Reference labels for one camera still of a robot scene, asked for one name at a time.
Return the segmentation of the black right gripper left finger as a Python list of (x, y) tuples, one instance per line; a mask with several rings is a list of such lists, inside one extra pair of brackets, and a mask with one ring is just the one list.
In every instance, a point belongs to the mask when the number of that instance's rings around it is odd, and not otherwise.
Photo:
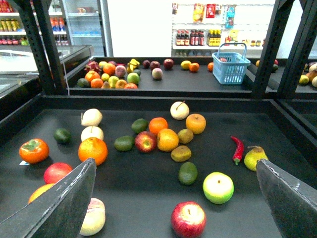
[(2, 238), (75, 238), (79, 235), (96, 177), (93, 158), (0, 224)]

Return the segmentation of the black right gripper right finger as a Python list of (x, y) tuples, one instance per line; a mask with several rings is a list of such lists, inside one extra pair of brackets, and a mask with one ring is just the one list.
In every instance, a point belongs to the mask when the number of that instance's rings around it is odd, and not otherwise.
[(269, 160), (257, 162), (257, 179), (283, 238), (317, 236), (317, 190)]

